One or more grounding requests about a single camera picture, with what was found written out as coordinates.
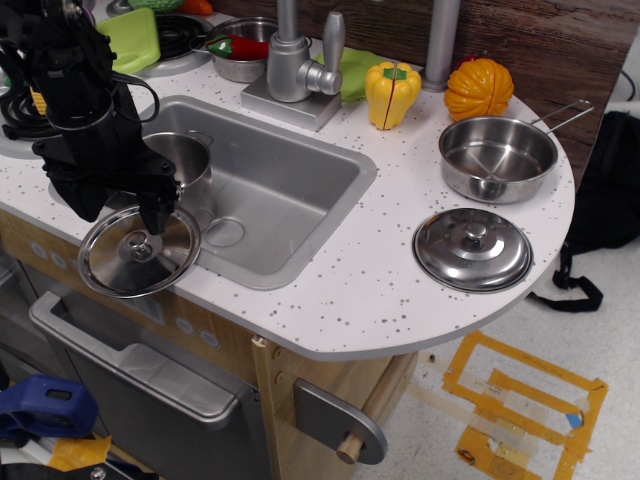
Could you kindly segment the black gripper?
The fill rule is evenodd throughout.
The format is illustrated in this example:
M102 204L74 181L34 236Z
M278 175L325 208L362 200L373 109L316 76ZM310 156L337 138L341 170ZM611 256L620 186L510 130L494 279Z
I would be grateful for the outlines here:
M81 219L96 221L111 195L120 191L136 196L150 234L165 231L181 187L173 162L143 141L142 123L115 112L102 123L33 144L56 192Z

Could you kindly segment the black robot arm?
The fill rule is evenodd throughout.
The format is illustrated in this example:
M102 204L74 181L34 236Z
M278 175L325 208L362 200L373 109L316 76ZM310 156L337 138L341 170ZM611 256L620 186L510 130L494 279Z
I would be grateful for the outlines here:
M135 195L152 234L164 231L181 188L174 164L142 139L130 78L113 69L109 39L79 1L4 1L1 67L13 86L29 84L57 134L33 152L57 193L92 222L110 195Z

